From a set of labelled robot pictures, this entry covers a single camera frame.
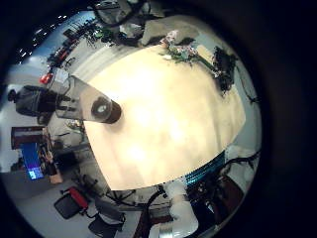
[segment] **desk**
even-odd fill
[[[222,97],[203,64],[165,60],[161,46],[116,61],[88,83],[121,105],[114,124],[84,122],[112,190],[182,177],[210,162],[246,116],[235,86]]]

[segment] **office chair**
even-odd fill
[[[99,197],[95,198],[95,206],[98,212],[92,217],[87,214],[88,217],[94,218],[88,225],[88,228],[92,233],[99,237],[112,238],[117,231],[122,231],[122,226],[126,220],[123,212],[119,211],[113,203],[102,200]],[[109,224],[102,219],[100,214],[116,220],[119,223]]]
[[[69,219],[77,213],[86,213],[90,200],[77,187],[72,186],[67,190],[61,190],[60,193],[63,196],[53,206],[64,219]]]

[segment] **blue screen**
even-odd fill
[[[31,179],[40,179],[44,175],[41,170],[41,161],[38,155],[37,143],[21,144],[24,165]]]

